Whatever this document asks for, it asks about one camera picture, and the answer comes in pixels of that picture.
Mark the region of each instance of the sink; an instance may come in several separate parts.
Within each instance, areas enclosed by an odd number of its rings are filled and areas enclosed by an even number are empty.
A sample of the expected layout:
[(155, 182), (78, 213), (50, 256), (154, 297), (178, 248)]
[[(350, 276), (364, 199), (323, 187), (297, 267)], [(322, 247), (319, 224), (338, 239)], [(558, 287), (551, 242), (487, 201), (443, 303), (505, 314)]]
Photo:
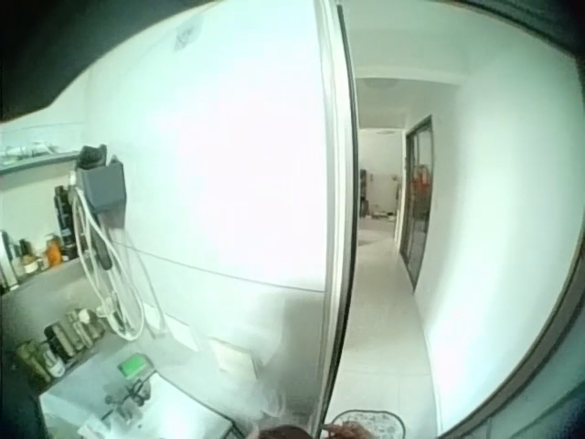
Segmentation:
[(111, 434), (107, 439), (219, 439), (228, 432), (231, 421), (193, 400), (158, 373), (149, 381), (152, 397), (140, 409), (139, 419), (125, 425), (122, 418), (113, 413)]
[(148, 381), (151, 398), (144, 406), (138, 407), (130, 399), (124, 403), (124, 408), (133, 413), (128, 424), (117, 412), (109, 414), (102, 423), (99, 415), (91, 415), (63, 397), (47, 395), (43, 410), (49, 430), (53, 429), (58, 438), (77, 437), (66, 431), (75, 425), (77, 429), (83, 423), (92, 423), (101, 427), (94, 429), (100, 431), (94, 435), (96, 439), (221, 439), (232, 427), (230, 419), (189, 397), (158, 373)]

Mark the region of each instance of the bath mat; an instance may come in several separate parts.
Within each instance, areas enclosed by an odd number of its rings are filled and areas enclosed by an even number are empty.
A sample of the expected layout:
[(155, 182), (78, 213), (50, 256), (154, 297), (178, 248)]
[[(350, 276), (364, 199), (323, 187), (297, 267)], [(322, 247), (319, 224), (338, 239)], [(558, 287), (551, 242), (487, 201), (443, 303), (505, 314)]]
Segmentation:
[(348, 410), (338, 414), (331, 423), (361, 423), (375, 439), (404, 439), (404, 422), (394, 413), (373, 410)]

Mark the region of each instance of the doorway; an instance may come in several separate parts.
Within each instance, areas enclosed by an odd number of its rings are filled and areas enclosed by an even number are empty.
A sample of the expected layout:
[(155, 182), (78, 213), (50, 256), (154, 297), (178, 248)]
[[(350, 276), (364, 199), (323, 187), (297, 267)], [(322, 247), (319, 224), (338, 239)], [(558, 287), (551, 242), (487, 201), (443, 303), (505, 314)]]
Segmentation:
[(432, 120), (429, 116), (406, 136), (406, 187), (400, 254), (416, 288), (431, 216)]

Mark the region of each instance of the shelf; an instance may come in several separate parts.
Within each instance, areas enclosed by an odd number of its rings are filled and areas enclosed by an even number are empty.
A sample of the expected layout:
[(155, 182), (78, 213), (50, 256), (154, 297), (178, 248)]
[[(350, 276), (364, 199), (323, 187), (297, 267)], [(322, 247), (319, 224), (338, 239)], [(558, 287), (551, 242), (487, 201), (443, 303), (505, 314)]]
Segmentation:
[(7, 291), (2, 295), (2, 300), (7, 297), (12, 297), (15, 294), (19, 294), (23, 290), (29, 288), (35, 288), (35, 286), (47, 286), (52, 281), (63, 281), (65, 277), (80, 277), (83, 273), (83, 267), (81, 266), (80, 258), (76, 258), (73, 261), (64, 262), (56, 267), (49, 268), (48, 270), (37, 273), (24, 281), (21, 281), (17, 288)]
[(24, 160), (18, 160), (17, 162), (11, 163), (10, 165), (0, 166), (0, 176), (6, 174), (12, 174), (14, 172), (24, 171), (33, 167), (55, 165), (57, 163), (72, 162), (77, 159), (79, 151), (71, 153), (59, 153), (59, 154), (47, 154), (39, 155), (37, 157), (25, 158)]

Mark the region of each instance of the sticker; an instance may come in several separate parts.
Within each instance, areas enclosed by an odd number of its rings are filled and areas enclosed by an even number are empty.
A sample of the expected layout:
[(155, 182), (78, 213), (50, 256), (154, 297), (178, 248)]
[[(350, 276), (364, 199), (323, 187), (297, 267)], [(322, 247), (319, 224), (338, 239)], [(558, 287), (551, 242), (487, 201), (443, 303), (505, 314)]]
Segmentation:
[(179, 26), (176, 30), (175, 52), (185, 48), (197, 39), (201, 33), (201, 16), (197, 15)]

